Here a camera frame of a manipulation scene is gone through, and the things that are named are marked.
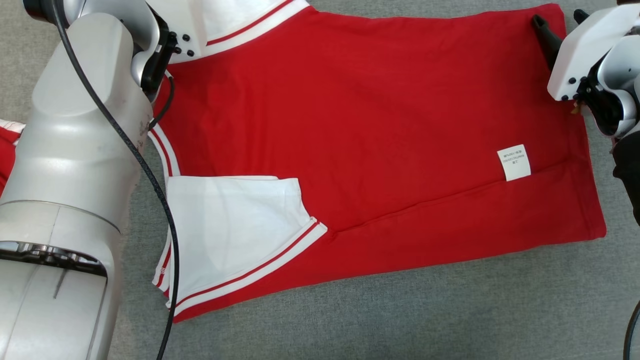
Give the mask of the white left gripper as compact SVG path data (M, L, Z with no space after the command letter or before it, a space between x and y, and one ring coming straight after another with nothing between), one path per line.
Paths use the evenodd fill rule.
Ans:
M177 35L180 54L173 54L170 64L188 62L201 57L207 46L203 0L146 0Z

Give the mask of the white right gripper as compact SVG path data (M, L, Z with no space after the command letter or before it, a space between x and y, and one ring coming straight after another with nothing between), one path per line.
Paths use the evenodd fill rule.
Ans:
M547 91L556 101L572 98L579 81L588 75L592 66L612 50L635 26L640 26L640 4L623 4L595 11L583 9L573 12L578 26L562 40L551 30L546 19L535 14L531 26L551 71Z

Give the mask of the red shirt with white sleeves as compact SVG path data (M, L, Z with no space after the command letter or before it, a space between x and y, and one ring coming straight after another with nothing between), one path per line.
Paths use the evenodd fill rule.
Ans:
M150 130L178 236L174 322L328 281L606 235L588 135L534 15L366 18L205 0Z

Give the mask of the red shorts with white trim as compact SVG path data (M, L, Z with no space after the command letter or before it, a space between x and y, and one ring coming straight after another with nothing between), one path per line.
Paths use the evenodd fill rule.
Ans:
M0 196L12 172L16 159L16 145L24 129L24 123L0 119Z

